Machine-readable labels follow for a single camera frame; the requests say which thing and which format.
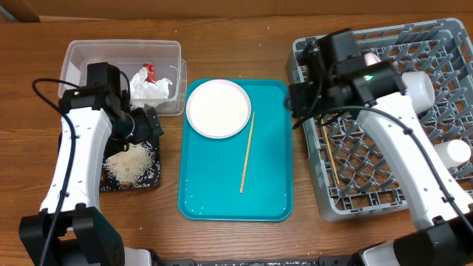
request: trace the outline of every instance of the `plastic dish rack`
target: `plastic dish rack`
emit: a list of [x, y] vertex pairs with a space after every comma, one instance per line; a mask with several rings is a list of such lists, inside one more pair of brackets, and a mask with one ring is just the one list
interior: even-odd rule
[[[418, 117], [432, 143], [460, 139], [473, 145], [472, 43], [460, 21], [449, 18], [354, 33], [362, 54], [376, 54], [399, 73], [425, 71], [429, 75], [435, 105]], [[306, 78], [296, 56], [321, 37], [294, 41], [287, 62], [291, 83]], [[304, 122], [310, 175], [322, 218], [335, 222], [407, 208], [383, 155], [348, 114], [326, 130], [335, 165], [330, 162], [322, 129], [313, 119]], [[449, 170], [463, 189], [473, 193], [471, 161]]]

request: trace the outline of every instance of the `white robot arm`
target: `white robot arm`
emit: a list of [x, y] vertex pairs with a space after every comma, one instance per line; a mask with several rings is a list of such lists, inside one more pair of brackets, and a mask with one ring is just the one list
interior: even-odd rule
[[350, 112], [384, 155], [418, 229], [393, 243], [353, 254], [354, 265], [472, 262], [473, 200], [449, 173], [447, 161], [439, 158], [419, 124], [401, 76], [390, 63], [367, 66], [351, 30], [307, 44], [297, 63], [306, 81], [289, 87], [286, 102], [293, 117], [300, 119], [294, 127], [311, 117]]
[[[460, 210], [464, 214], [470, 212], [469, 205], [473, 203], [473, 199], [458, 185], [440, 160], [417, 119], [411, 98], [396, 92], [376, 101], [378, 104], [372, 108], [389, 113], [413, 130]], [[442, 200], [443, 192], [421, 151], [398, 124], [383, 115], [368, 111], [361, 111], [357, 121], [375, 141], [397, 177], [399, 187], [406, 197], [412, 222], [418, 230], [434, 226], [436, 217], [440, 216], [444, 220], [457, 217], [449, 202]], [[366, 266], [400, 265], [392, 242], [365, 250], [361, 258]]]
[[[23, 217], [20, 223], [20, 239], [35, 265], [153, 266], [159, 262], [153, 250], [124, 247], [120, 234], [100, 212], [103, 159], [127, 151], [130, 143], [146, 140], [155, 146], [163, 134], [154, 109], [130, 110], [129, 94], [120, 89], [121, 73], [108, 63], [89, 64], [87, 86], [72, 84], [75, 89], [65, 91], [59, 107], [45, 100], [63, 115], [63, 127], [54, 177], [40, 212]], [[76, 239], [58, 239], [67, 231], [74, 231]]]

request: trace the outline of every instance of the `white plate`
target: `white plate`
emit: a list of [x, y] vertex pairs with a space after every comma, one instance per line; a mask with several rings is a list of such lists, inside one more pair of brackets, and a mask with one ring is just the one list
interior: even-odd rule
[[201, 135], [221, 139], [242, 130], [251, 114], [248, 94], [238, 84], [212, 80], [200, 84], [189, 96], [187, 120]]

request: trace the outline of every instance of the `black tray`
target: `black tray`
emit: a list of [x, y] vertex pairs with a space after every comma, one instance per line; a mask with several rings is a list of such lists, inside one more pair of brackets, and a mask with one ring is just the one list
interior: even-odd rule
[[[147, 146], [152, 149], [152, 154], [154, 158], [154, 163], [151, 168], [146, 169], [138, 178], [136, 185], [130, 187], [124, 187], [115, 178], [114, 174], [103, 167], [102, 164], [102, 173], [101, 173], [101, 185], [100, 192], [107, 191], [123, 191], [130, 189], [140, 189], [140, 188], [156, 188], [161, 183], [161, 171], [160, 171], [160, 146], [159, 143], [156, 145], [151, 145], [149, 142], [143, 142], [139, 145]], [[149, 176], [150, 171], [154, 171], [154, 174], [151, 178], [146, 178]]]

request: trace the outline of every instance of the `chopstick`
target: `chopstick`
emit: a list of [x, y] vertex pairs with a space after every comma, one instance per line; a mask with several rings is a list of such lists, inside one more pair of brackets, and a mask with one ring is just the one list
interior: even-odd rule
[[325, 129], [325, 126], [322, 127], [322, 131], [324, 132], [325, 145], [327, 145], [328, 156], [330, 157], [330, 162], [332, 163], [333, 173], [335, 174], [335, 180], [337, 181], [337, 185], [339, 185], [340, 181], [338, 181], [338, 173], [335, 167], [335, 162], [333, 161], [332, 148], [330, 147], [330, 141], [328, 140], [327, 130]]
[[240, 193], [243, 193], [243, 187], [245, 186], [246, 166], [248, 165], [248, 155], [250, 154], [251, 137], [253, 136], [254, 115], [255, 115], [255, 112], [253, 112], [253, 118], [251, 118], [250, 135], [248, 136], [248, 145], [246, 146], [245, 165], [243, 166], [242, 184], [239, 187]]

